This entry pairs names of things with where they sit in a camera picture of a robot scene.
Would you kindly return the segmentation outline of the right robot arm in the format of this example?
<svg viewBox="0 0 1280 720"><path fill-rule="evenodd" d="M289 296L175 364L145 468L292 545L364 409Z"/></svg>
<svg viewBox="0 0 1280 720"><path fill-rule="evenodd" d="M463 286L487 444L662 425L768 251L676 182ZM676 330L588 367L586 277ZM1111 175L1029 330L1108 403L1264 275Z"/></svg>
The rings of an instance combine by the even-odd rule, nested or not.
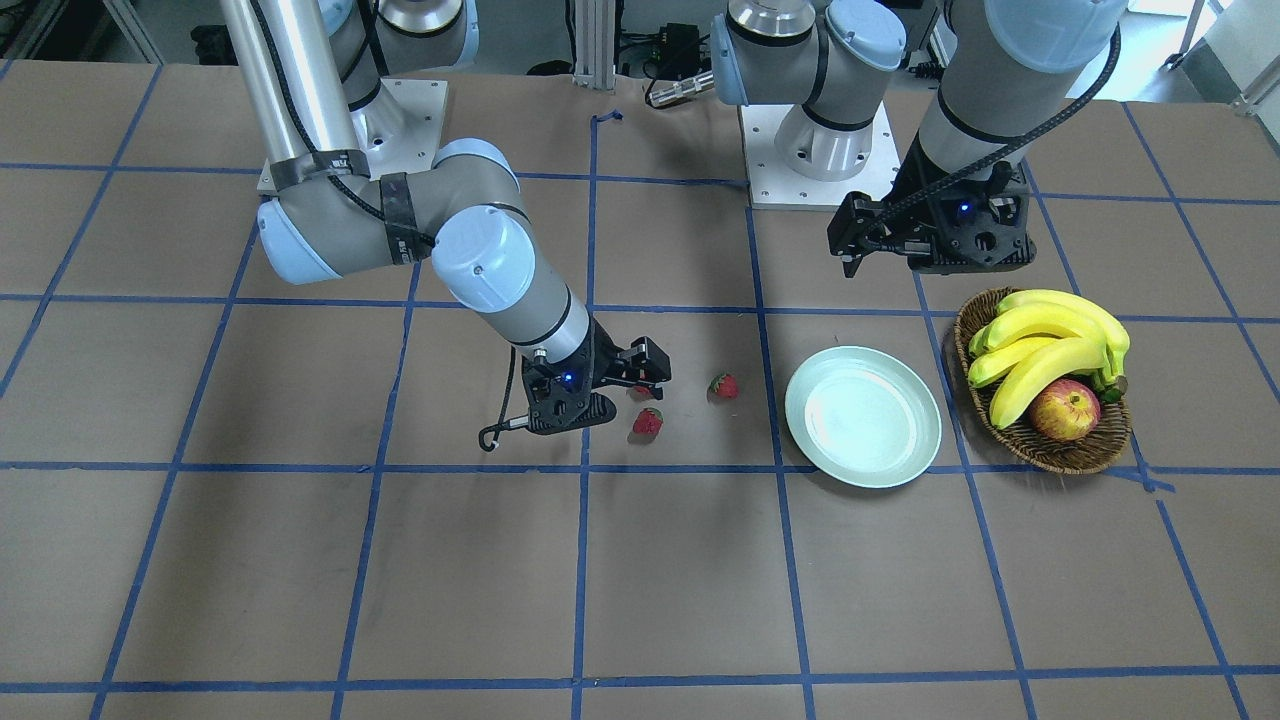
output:
<svg viewBox="0 0 1280 720"><path fill-rule="evenodd" d="M236 60L268 147L274 197L262 246L292 284L426 261L451 295L521 356L534 434L611 421L600 387L625 382L623 350L544 258L503 152L440 147L387 92L415 63L467 61L471 1L224 1Z"/></svg>

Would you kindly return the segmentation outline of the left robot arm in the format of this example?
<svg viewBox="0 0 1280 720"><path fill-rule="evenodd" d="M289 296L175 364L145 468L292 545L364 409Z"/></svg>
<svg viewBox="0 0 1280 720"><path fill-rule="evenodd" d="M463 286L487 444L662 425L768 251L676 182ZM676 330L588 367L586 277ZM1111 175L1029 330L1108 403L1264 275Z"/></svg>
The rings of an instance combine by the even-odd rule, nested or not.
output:
<svg viewBox="0 0 1280 720"><path fill-rule="evenodd" d="M879 188L849 187L826 232L847 278L877 254L920 274L1014 272L1029 234L1025 155L1107 83L1123 1L940 1L956 40ZM879 1L727 1L710 27L722 102L785 109L774 151L815 182L877 163L879 119L905 86L908 28Z"/></svg>

